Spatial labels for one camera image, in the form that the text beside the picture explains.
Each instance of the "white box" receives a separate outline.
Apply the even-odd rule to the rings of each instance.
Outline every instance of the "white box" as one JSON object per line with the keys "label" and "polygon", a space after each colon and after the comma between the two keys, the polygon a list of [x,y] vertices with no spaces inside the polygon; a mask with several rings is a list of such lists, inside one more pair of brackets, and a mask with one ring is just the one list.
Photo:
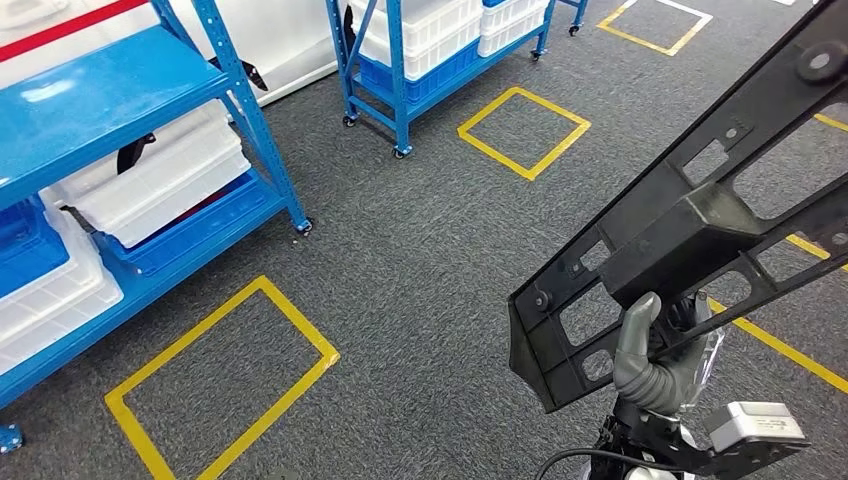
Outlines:
{"label": "white box", "polygon": [[506,0],[494,7],[483,7],[480,34],[492,35],[507,25],[523,20],[548,0]]}
{"label": "white box", "polygon": [[[227,109],[224,105],[219,100],[212,100],[171,123],[157,128],[153,131],[156,141],[144,146],[136,167],[148,160],[152,161],[157,155],[168,155],[168,149],[176,142],[197,136],[206,125],[221,125],[222,122],[226,122],[226,115]],[[118,152],[114,152],[56,182],[50,187],[50,191],[61,200],[60,203],[74,206],[86,194],[117,176]]]}
{"label": "white box", "polygon": [[[417,51],[409,51],[404,48],[404,77],[410,81],[418,80],[427,72],[468,46],[469,43],[476,40],[480,36],[480,16],[482,14],[483,11],[481,9],[476,16],[472,17],[464,25],[460,25],[457,30],[439,41],[430,44],[426,48]],[[388,67],[392,65],[389,44],[376,36],[365,35],[359,53]]]}
{"label": "white box", "polygon": [[0,375],[94,319],[123,299],[91,238],[51,205],[45,215],[68,250],[68,261],[0,298]]}
{"label": "white box", "polygon": [[481,57],[488,57],[524,35],[527,35],[534,28],[545,22],[545,9],[547,7],[547,2],[539,4],[526,17],[519,18],[499,30],[480,35],[480,45],[477,47],[477,53]]}
{"label": "white box", "polygon": [[85,195],[76,208],[92,227],[131,248],[250,168],[223,120]]}
{"label": "white box", "polygon": [[[359,31],[368,0],[351,0],[353,29]],[[467,24],[482,12],[481,0],[401,0],[404,53],[428,48]],[[389,22],[385,0],[378,0],[366,37],[389,43]]]}

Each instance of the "yellow tape line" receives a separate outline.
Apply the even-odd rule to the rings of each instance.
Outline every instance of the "yellow tape line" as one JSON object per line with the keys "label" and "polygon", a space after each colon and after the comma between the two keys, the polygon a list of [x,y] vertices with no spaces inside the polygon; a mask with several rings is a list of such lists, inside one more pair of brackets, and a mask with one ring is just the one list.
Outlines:
{"label": "yellow tape line", "polygon": [[[485,142],[481,141],[470,133],[470,130],[475,125],[480,123],[480,121],[486,118],[487,115],[492,113],[496,108],[503,105],[504,102],[512,98],[514,95],[522,95],[577,124],[577,128],[575,128],[571,133],[569,133],[568,136],[565,137],[565,139],[563,139],[556,147],[554,147],[553,150],[548,152],[541,160],[539,160],[538,163],[536,163],[536,165],[534,165],[530,169],[524,168],[517,162],[513,161],[506,155],[490,147]],[[568,147],[570,147],[575,141],[577,141],[577,139],[580,138],[580,136],[583,135],[583,133],[585,133],[586,130],[588,130],[591,126],[592,123],[588,120],[572,112],[569,112],[568,110],[560,107],[559,105],[545,100],[544,98],[534,93],[528,92],[527,90],[524,90],[521,87],[512,87],[507,89],[507,91],[505,91],[504,93],[500,94],[496,99],[492,100],[492,102],[483,107],[482,110],[474,114],[474,116],[472,116],[465,123],[460,125],[456,129],[456,131],[459,134],[459,138],[470,143],[481,152],[494,158],[503,165],[506,165],[510,168],[510,170],[514,171],[515,173],[521,175],[522,177],[532,182],[540,173],[542,173],[542,171],[548,168],[554,162],[554,160],[556,160],[560,155],[562,155],[563,152],[568,149]]]}
{"label": "yellow tape line", "polygon": [[[806,251],[809,254],[815,255],[821,258],[822,260],[830,258],[830,253],[828,253],[827,250],[819,247],[816,244],[804,240],[803,238],[799,237],[798,235],[795,235],[794,233],[786,237],[786,240],[788,240],[789,243],[795,245],[796,247]],[[848,265],[843,265],[842,270],[848,272]]]}
{"label": "yellow tape line", "polygon": [[264,275],[252,281],[244,287],[240,292],[232,298],[224,302],[211,315],[198,323],[188,333],[180,337],[176,342],[171,344],[162,353],[157,355],[153,360],[141,367],[137,372],[130,375],[120,385],[115,387],[105,396],[106,405],[115,416],[118,425],[124,431],[124,434],[129,439],[133,448],[135,448],[138,456],[141,458],[144,465],[153,475],[155,480],[175,480],[173,471],[171,471],[161,453],[150,440],[150,437],[144,431],[144,428],[139,423],[138,419],[133,415],[132,411],[124,403],[124,396],[133,388],[137,387],[141,382],[153,375],[157,370],[162,368],[167,362],[172,360],[177,354],[188,347],[192,342],[200,338],[216,323],[218,323],[226,314],[231,312],[235,307],[244,302],[248,297],[257,291],[263,291],[265,295],[279,308],[286,318],[291,321],[294,326],[312,343],[312,345],[321,353],[321,359],[311,369],[309,369],[297,383],[294,384],[283,396],[274,403],[271,408],[259,417],[253,425],[235,441],[232,445],[212,462],[197,478],[198,480],[211,480],[218,478],[232,463],[241,455],[247,448],[253,444],[285,411],[303,395],[312,384],[315,383],[324,372],[327,371],[333,364],[339,360],[339,352],[324,338],[323,335],[303,316],[302,313],[295,307],[284,295],[268,280]]}
{"label": "yellow tape line", "polygon": [[624,3],[624,5],[618,7],[607,18],[601,20],[601,22],[598,23],[598,28],[600,28],[601,30],[606,30],[607,32],[612,33],[613,35],[617,35],[617,36],[624,38],[626,40],[630,40],[633,43],[642,45],[643,47],[648,47],[651,50],[656,50],[657,52],[660,52],[660,53],[663,53],[663,54],[668,55],[670,57],[673,57],[677,52],[680,51],[681,48],[683,48],[684,45],[689,43],[689,40],[692,40],[692,37],[694,37],[696,33],[701,31],[701,29],[704,28],[704,26],[706,24],[708,24],[710,22],[710,20],[713,19],[712,15],[708,15],[706,13],[699,12],[699,11],[693,9],[693,8],[689,8],[689,7],[680,5],[679,3],[675,3],[675,2],[672,2],[670,0],[657,0],[657,1],[659,1],[660,3],[664,3],[664,4],[666,4],[670,7],[674,7],[678,10],[683,10],[684,12],[691,13],[692,15],[699,17],[699,20],[698,20],[697,23],[695,23],[695,26],[690,28],[689,31],[686,32],[683,35],[683,37],[680,38],[680,40],[675,42],[674,45],[672,45],[669,48],[661,47],[661,46],[659,46],[655,43],[651,43],[647,40],[642,40],[639,37],[630,35],[629,33],[622,32],[621,30],[610,25],[616,18],[621,16],[621,14],[624,13],[625,10],[627,10],[628,8],[633,6],[633,4],[636,3],[636,0],[628,0],[627,2]]}
{"label": "yellow tape line", "polygon": [[[721,312],[727,310],[727,308],[724,305],[715,301],[712,298],[709,298],[708,302],[709,302],[710,308],[716,313],[721,313]],[[737,318],[736,320],[733,321],[733,324],[736,325],[737,327],[741,328],[742,330],[750,333],[757,340],[765,343],[766,345],[773,348],[774,350],[777,350],[777,352],[780,353],[781,355],[792,360],[793,362],[797,363],[798,365],[804,367],[805,369],[807,369],[808,371],[810,371],[814,375],[818,376],[819,378],[821,378],[825,382],[827,382],[827,383],[833,385],[834,387],[836,387],[837,389],[841,390],[843,393],[848,393],[848,380],[845,380],[844,378],[840,377],[839,375],[831,372],[830,370],[828,370],[822,364],[816,362],[815,360],[804,355],[803,353],[799,352],[798,350],[795,350],[794,348],[787,345],[782,340],[780,340],[779,338],[775,337],[774,335],[768,333],[767,331],[763,330],[762,328],[754,325],[750,320],[748,320],[744,317],[739,317],[739,318]]]}
{"label": "yellow tape line", "polygon": [[839,120],[835,120],[833,118],[830,118],[827,115],[822,115],[821,113],[817,113],[817,114],[813,115],[813,117],[816,120],[824,123],[825,125],[830,125],[831,127],[836,127],[840,130],[844,130],[844,131],[848,132],[848,124],[842,123]]}

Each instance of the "rectangular hole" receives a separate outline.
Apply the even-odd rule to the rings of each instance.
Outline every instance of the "rectangular hole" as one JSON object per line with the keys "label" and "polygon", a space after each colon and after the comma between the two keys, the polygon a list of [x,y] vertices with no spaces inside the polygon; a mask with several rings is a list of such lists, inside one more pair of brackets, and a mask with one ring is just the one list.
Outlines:
{"label": "rectangular hole", "polygon": [[821,260],[788,240],[781,240],[757,255],[757,261],[769,275],[778,282],[782,282],[815,266]]}
{"label": "rectangular hole", "polygon": [[724,151],[724,146],[718,140],[713,140],[683,166],[683,173],[693,185],[697,185],[726,161],[727,153]]}
{"label": "rectangular hole", "polygon": [[598,241],[588,252],[580,257],[580,263],[589,270],[595,270],[609,258],[609,249],[603,240]]}
{"label": "rectangular hole", "polygon": [[595,382],[612,373],[612,356],[606,350],[598,350],[583,360],[583,373]]}
{"label": "rectangular hole", "polygon": [[559,318],[568,341],[578,346],[614,324],[621,306],[600,283],[560,312]]}
{"label": "rectangular hole", "polygon": [[727,308],[736,305],[751,295],[751,284],[739,272],[729,271],[701,287],[710,298]]}
{"label": "rectangular hole", "polygon": [[733,188],[764,219],[779,217],[848,173],[848,132],[808,120],[740,173]]}

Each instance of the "black cable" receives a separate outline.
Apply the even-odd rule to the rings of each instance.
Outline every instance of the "black cable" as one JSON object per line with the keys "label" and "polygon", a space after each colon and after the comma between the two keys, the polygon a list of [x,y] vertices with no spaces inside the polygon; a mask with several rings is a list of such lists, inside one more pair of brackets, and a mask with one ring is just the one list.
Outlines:
{"label": "black cable", "polygon": [[597,450],[594,448],[573,448],[571,450],[563,450],[561,452],[557,452],[552,455],[549,459],[545,461],[545,463],[539,468],[539,471],[536,472],[535,480],[542,480],[542,477],[545,476],[545,473],[548,472],[555,463],[560,460],[563,460],[568,457],[575,457],[577,455],[589,455],[595,457],[607,457],[613,460],[618,460],[619,462],[629,463],[630,465],[635,465],[637,467],[645,467],[645,468],[653,468],[654,470],[665,470],[667,472],[682,472],[684,471],[680,467],[675,467],[673,465],[665,465],[662,463],[648,462],[646,460],[640,460],[638,458],[628,457],[627,455],[622,455],[620,453],[615,452],[607,452],[606,450]]}

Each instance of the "yellow tape square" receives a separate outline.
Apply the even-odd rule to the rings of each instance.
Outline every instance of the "yellow tape square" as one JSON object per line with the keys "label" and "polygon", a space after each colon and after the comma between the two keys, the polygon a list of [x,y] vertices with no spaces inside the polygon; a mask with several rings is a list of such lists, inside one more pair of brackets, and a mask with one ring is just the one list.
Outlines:
{"label": "yellow tape square", "polygon": [[[515,95],[521,95],[525,98],[528,98],[538,103],[539,105],[553,111],[554,113],[562,115],[563,117],[577,124],[577,128],[575,128],[571,133],[569,133],[568,136],[566,136],[565,139],[559,142],[559,144],[554,147],[553,150],[548,152],[541,160],[539,160],[535,165],[533,165],[533,167],[529,169],[525,168],[524,166],[513,161],[506,155],[490,147],[485,142],[475,137],[474,135],[471,135],[470,133],[470,130],[475,125],[480,123],[496,108],[503,105],[507,100],[509,100]],[[557,157],[562,155],[562,153],[566,149],[568,149],[568,147],[570,147],[575,141],[577,141],[577,139],[580,138],[580,136],[583,135],[583,133],[585,133],[586,130],[588,130],[591,126],[592,123],[588,120],[584,119],[583,117],[580,117],[579,115],[569,112],[568,110],[560,107],[559,105],[555,105],[554,103],[551,103],[536,94],[530,93],[527,90],[524,90],[523,88],[512,87],[502,93],[498,98],[494,99],[492,103],[486,105],[483,110],[477,112],[473,117],[468,119],[468,121],[460,125],[459,128],[456,129],[456,131],[459,134],[459,138],[465,140],[471,145],[474,145],[481,152],[506,165],[515,173],[521,175],[522,177],[532,182],[540,173],[542,173],[543,170],[548,168],[554,162],[554,160],[557,159]]]}
{"label": "yellow tape square", "polygon": [[679,3],[672,2],[671,0],[656,0],[656,1],[658,1],[662,4],[665,4],[665,5],[668,5],[669,7],[674,7],[678,10],[683,10],[686,13],[691,13],[692,15],[699,17],[698,22],[695,24],[695,26],[690,28],[689,31],[686,32],[683,35],[683,37],[681,37],[680,40],[678,40],[671,47],[668,47],[668,48],[661,47],[661,46],[656,45],[654,43],[651,43],[647,40],[642,40],[639,37],[630,35],[629,33],[622,32],[621,30],[618,30],[617,28],[610,26],[610,23],[612,23],[613,20],[615,20],[616,18],[621,16],[621,14],[624,13],[625,10],[632,7],[633,4],[637,2],[637,0],[627,0],[627,2],[624,3],[624,5],[618,7],[614,12],[612,12],[612,14],[610,16],[601,20],[601,23],[598,24],[598,28],[600,28],[602,30],[606,30],[606,31],[612,33],[613,35],[618,35],[621,38],[625,38],[627,40],[630,40],[631,42],[638,43],[639,45],[642,45],[643,47],[648,47],[651,50],[656,50],[657,52],[664,53],[664,54],[666,54],[670,57],[673,57],[674,54],[679,52],[680,49],[683,48],[684,45],[689,43],[689,40],[692,40],[692,37],[694,37],[696,33],[698,33],[702,28],[704,28],[704,25],[708,24],[710,22],[710,20],[713,19],[712,15],[709,15],[709,14],[704,13],[704,12],[699,12],[698,10],[695,10],[694,8],[689,8],[689,7],[681,5]]}
{"label": "yellow tape square", "polygon": [[227,300],[211,315],[198,323],[188,333],[180,337],[153,360],[141,367],[137,372],[130,375],[114,390],[105,396],[106,405],[115,416],[121,429],[126,434],[138,456],[144,462],[147,469],[155,480],[175,480],[173,471],[168,467],[165,459],[153,445],[150,437],[142,428],[138,419],[124,403],[126,396],[132,389],[139,386],[141,382],[156,373],[167,362],[177,354],[185,350],[195,340],[200,338],[210,328],[215,326],[226,314],[247,300],[253,293],[262,291],[274,302],[274,305],[283,312],[294,326],[300,330],[310,343],[321,353],[321,358],[312,366],[287,392],[277,400],[259,419],[245,430],[211,465],[201,472],[198,480],[212,480],[218,478],[224,471],[255,442],[303,393],[315,383],[339,359],[339,352],[321,335],[321,333],[309,323],[309,320],[295,307],[280,290],[264,275],[250,282],[240,292]]}

